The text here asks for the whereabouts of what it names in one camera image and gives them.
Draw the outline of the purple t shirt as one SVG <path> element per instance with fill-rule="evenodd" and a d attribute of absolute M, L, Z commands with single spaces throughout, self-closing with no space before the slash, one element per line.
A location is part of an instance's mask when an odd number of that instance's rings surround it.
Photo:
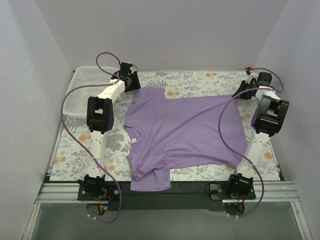
<path fill-rule="evenodd" d="M 236 167 L 247 149 L 239 109 L 230 95 L 167 99 L 163 88 L 133 92 L 124 119 L 132 145 L 132 191 L 171 187 L 170 171 L 207 164 Z"/>

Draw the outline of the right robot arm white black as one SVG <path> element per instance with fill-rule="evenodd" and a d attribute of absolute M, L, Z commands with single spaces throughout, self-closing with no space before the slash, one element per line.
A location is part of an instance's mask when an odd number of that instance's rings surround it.
<path fill-rule="evenodd" d="M 251 119 L 252 133 L 244 158 L 235 173 L 230 175 L 226 186 L 227 195 L 232 199 L 244 198 L 253 192 L 254 166 L 260 160 L 267 143 L 281 130 L 290 105 L 271 86 L 270 72 L 256 73 L 253 68 L 249 68 L 246 73 L 248 79 L 240 83 L 234 96 L 242 100 L 255 97 L 258 105 Z"/>

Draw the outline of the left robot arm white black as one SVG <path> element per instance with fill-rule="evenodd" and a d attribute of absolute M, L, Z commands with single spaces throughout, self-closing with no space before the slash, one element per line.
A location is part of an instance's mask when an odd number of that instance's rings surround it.
<path fill-rule="evenodd" d="M 121 62 L 120 70 L 114 73 L 110 86 L 107 86 L 97 96 L 91 96 L 87 101 L 86 124 L 90 132 L 91 163 L 85 173 L 84 180 L 78 183 L 95 200 L 106 196 L 105 174 L 103 168 L 107 132 L 114 125 L 113 103 L 122 93 L 141 88 L 135 65 L 130 62 Z"/>

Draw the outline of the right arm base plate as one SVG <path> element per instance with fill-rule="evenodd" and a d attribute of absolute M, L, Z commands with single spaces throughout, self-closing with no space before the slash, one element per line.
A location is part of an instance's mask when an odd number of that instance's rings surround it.
<path fill-rule="evenodd" d="M 204 192 L 212 200 L 242 200 L 244 195 L 239 193 L 231 193 L 227 190 L 228 183 L 226 181 L 213 181 L 204 186 Z"/>

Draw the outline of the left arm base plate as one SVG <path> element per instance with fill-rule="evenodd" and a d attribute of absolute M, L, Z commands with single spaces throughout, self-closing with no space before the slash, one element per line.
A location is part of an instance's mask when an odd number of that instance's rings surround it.
<path fill-rule="evenodd" d="M 103 183 L 102 185 L 80 186 L 78 189 L 78 201 L 107 201 L 120 200 L 119 190 L 117 186 L 112 183 Z"/>

